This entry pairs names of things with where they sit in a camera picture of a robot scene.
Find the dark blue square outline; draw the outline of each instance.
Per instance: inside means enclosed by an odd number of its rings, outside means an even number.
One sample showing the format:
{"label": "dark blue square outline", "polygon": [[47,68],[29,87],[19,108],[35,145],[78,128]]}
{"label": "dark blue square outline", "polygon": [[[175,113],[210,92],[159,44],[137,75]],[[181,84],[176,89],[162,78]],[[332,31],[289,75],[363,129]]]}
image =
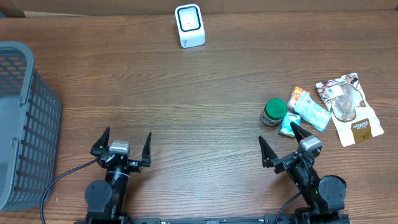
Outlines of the dark blue square outline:
{"label": "dark blue square outline", "polygon": [[[195,28],[195,29],[184,30],[184,29],[182,28],[182,25],[181,25],[180,10],[182,10],[182,9],[190,9],[190,8],[195,8],[195,10],[197,11],[197,17],[198,17],[199,27],[198,27],[198,28]],[[201,24],[200,24],[199,12],[198,12],[198,8],[196,8],[195,6],[188,6],[188,7],[180,8],[180,9],[177,10],[177,15],[178,15],[178,21],[179,21],[179,23],[180,23],[180,28],[181,28],[181,30],[182,30],[183,32],[194,31],[194,30],[200,29]]]}

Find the gray-blue plastic crate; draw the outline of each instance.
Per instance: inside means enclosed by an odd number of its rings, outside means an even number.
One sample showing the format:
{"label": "gray-blue plastic crate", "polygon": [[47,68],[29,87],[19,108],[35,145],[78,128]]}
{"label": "gray-blue plastic crate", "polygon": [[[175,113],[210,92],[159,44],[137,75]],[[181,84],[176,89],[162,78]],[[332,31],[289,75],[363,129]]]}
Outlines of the gray-blue plastic crate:
{"label": "gray-blue plastic crate", "polygon": [[39,205],[54,178],[61,119],[30,48],[0,42],[0,211]]}

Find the bottle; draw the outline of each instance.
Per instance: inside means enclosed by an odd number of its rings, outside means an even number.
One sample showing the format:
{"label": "bottle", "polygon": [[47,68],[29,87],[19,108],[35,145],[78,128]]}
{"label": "bottle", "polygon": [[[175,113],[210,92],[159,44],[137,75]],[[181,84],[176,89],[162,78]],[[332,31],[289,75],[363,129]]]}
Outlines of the bottle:
{"label": "bottle", "polygon": [[268,101],[263,111],[261,112],[261,121],[269,126],[279,124],[287,113],[286,103],[279,99],[274,98]]}

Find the wooden tabletop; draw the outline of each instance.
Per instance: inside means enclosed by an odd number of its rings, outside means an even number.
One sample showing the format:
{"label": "wooden tabletop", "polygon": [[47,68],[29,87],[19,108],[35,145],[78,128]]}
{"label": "wooden tabletop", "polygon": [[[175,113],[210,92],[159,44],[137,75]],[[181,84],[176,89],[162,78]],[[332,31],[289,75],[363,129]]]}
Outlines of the wooden tabletop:
{"label": "wooden tabletop", "polygon": [[[133,217],[248,217],[277,213],[297,193],[286,173],[261,166],[263,135],[279,156],[297,142],[259,119],[271,98],[357,72],[384,134],[342,147],[332,121],[318,175],[347,181],[352,223],[398,222],[398,12],[204,15],[206,44],[183,50],[174,15],[0,19],[0,41],[18,40],[64,106],[57,175],[93,159],[107,126],[140,159],[152,131],[152,167],[131,174]],[[47,223],[84,219],[89,166],[55,185]],[[297,199],[286,212],[305,206]],[[0,223],[40,223],[39,210]]]}

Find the green lid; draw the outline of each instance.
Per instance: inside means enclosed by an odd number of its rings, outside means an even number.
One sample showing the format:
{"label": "green lid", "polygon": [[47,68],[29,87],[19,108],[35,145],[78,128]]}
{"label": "green lid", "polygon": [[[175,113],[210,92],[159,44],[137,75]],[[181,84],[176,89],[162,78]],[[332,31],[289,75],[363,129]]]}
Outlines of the green lid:
{"label": "green lid", "polygon": [[280,120],[286,115],[287,106],[283,100],[274,98],[268,101],[266,107],[264,108],[264,112],[268,118]]}

